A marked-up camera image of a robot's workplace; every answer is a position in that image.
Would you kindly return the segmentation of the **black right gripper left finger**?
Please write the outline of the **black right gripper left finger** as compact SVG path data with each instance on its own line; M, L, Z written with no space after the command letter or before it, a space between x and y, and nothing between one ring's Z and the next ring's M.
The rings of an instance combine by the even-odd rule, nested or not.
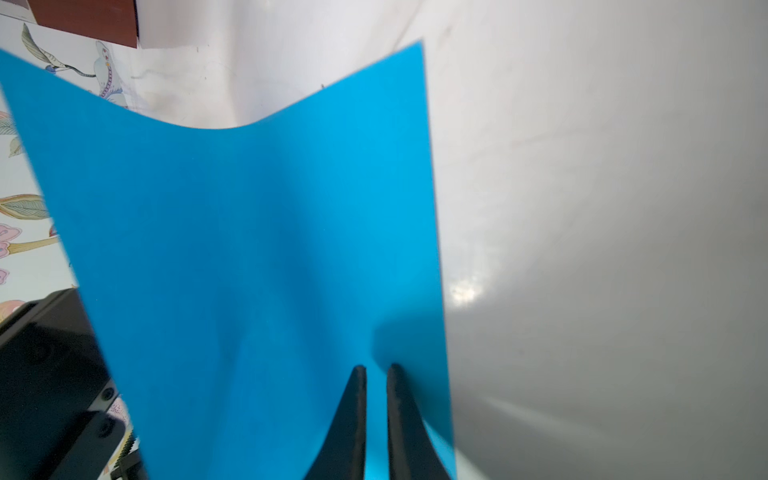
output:
M352 369L324 443L305 479L363 480L366 462L367 374Z

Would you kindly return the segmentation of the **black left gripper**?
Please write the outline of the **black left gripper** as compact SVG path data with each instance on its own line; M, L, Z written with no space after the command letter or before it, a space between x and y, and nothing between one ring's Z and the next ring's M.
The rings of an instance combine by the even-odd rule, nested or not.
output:
M118 398L77 289L19 306L1 323L2 478L146 478Z

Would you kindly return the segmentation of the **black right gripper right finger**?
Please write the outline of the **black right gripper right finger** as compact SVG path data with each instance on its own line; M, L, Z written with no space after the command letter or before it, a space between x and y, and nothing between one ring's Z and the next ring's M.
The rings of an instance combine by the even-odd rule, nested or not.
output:
M449 480L401 365L390 366L386 391L389 478Z

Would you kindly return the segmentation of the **blue square paper sheet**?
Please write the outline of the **blue square paper sheet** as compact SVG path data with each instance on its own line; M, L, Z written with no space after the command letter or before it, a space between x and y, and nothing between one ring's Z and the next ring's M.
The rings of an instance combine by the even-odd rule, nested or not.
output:
M193 129L10 53L1 86L153 479L301 479L356 366L369 479L407 372L456 473L425 51Z

